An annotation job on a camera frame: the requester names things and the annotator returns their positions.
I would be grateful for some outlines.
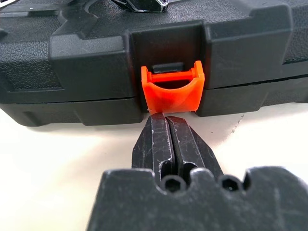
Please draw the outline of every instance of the white surface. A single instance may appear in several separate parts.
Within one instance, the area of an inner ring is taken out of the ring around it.
[[[308,104],[200,118],[175,114],[213,149],[225,173],[285,166],[308,182]],[[102,172],[130,167],[145,124],[26,128],[0,110],[0,230],[85,231]]]

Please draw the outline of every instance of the orange latch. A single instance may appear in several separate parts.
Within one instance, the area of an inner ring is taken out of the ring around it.
[[[141,81],[151,114],[187,112],[198,109],[205,76],[201,61],[196,61],[189,71],[165,74],[152,74],[143,66]]]

